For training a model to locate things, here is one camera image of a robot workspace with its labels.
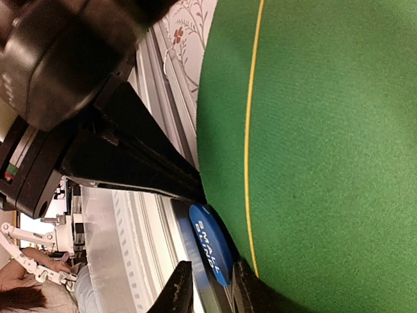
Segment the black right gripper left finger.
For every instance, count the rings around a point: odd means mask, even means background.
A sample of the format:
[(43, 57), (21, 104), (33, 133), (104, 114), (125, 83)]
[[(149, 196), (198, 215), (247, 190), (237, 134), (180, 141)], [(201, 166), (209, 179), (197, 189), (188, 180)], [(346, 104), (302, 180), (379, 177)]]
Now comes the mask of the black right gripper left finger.
[(192, 263), (180, 261), (147, 313), (191, 313), (193, 304)]

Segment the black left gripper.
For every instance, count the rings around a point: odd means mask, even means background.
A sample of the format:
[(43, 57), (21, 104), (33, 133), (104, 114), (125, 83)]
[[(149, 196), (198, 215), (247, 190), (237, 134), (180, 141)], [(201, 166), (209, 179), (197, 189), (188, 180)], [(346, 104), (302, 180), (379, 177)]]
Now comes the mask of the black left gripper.
[(128, 82), (137, 44), (171, 5), (1, 2), (2, 210), (44, 216), (80, 130), (128, 151), (94, 102), (106, 82)]

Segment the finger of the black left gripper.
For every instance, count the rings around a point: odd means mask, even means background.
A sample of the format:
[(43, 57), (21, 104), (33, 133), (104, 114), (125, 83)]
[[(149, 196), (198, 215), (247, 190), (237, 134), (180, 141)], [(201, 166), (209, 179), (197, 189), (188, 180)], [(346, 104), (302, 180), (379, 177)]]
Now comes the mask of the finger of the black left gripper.
[(81, 185), (144, 191), (170, 198), (204, 202), (198, 173), (161, 164), (148, 154), (138, 156), (109, 143), (88, 130), (80, 130), (65, 153), (59, 169)]
[(94, 107), (119, 143), (139, 159), (139, 188), (201, 189), (201, 177), (174, 147), (128, 82), (108, 81)]

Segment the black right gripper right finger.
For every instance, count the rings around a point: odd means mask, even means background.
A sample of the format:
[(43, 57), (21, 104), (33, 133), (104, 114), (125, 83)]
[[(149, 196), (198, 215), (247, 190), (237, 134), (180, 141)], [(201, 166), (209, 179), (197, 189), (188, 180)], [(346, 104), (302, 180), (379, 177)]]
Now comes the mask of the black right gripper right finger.
[(233, 264), (233, 312), (309, 312), (261, 281), (245, 259)]

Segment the blue small blind button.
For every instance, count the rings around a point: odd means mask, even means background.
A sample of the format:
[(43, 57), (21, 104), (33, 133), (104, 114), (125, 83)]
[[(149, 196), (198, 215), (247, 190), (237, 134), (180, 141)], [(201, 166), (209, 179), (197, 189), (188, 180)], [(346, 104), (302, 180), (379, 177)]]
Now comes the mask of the blue small blind button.
[(216, 281), (223, 287), (230, 286), (235, 256), (220, 219), (207, 205), (199, 203), (190, 206), (189, 218)]

